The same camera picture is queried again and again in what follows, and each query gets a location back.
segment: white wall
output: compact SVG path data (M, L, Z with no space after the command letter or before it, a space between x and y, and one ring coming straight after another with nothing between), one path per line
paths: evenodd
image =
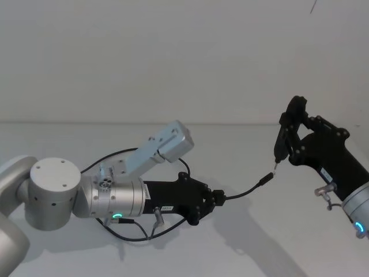
M313 2L1 1L0 121L369 126L369 2Z

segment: led indicator light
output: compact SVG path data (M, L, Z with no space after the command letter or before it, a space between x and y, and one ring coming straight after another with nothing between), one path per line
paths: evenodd
M123 217L122 214L115 214L115 215L113 215L113 218L122 218L122 217Z
M364 232L364 227L363 227L363 225L362 225L361 223L356 222L356 223L355 223L355 226L356 226L357 228L359 228L359 230L360 230L362 233Z

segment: silver cylindrical joint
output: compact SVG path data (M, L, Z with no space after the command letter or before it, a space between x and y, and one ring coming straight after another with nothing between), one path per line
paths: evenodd
M361 233L369 231L369 183L352 192L343 202L342 208L353 220Z
M51 231L63 227L70 218L81 174L70 161L48 158L31 168L29 201L25 218L36 229Z
M127 183L114 183L102 188L93 177L82 177L73 214L79 218L136 217L144 211L143 181L137 178Z

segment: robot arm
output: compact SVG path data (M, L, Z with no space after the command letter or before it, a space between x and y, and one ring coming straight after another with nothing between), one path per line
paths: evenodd
M187 128L179 121L167 125L127 159L107 161L96 175L81 174L70 161L34 157L15 158L0 168L0 276L9 276L22 262L29 241L7 217L25 203L25 218L36 229L57 230L73 212L79 218L105 218L180 214L189 224L223 205L222 190L179 173L174 182L143 181L140 176L165 160L174 162L194 146Z
M357 236L368 236L369 172L346 149L349 132L320 116L309 117L306 103L304 97L295 96L281 116L281 129L274 146L276 164L289 156L292 165L313 168L327 183L315 190L315 194L330 203L327 194L333 191L342 201ZM301 124L313 131L303 139L298 135Z

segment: label sticker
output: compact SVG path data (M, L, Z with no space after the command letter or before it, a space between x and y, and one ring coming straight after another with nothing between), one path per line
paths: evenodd
M326 180L328 181L328 183L332 183L333 178L332 178L332 176L331 176L331 175L329 175L329 173L324 169L324 167L322 167L321 174L324 176L324 178L326 178Z
M173 206L162 206L161 211L173 211Z
M147 200L151 200L151 196L150 196L150 193L149 193L149 188L148 188L147 184L144 184L144 185L145 185L144 186L144 189L145 189L145 198Z

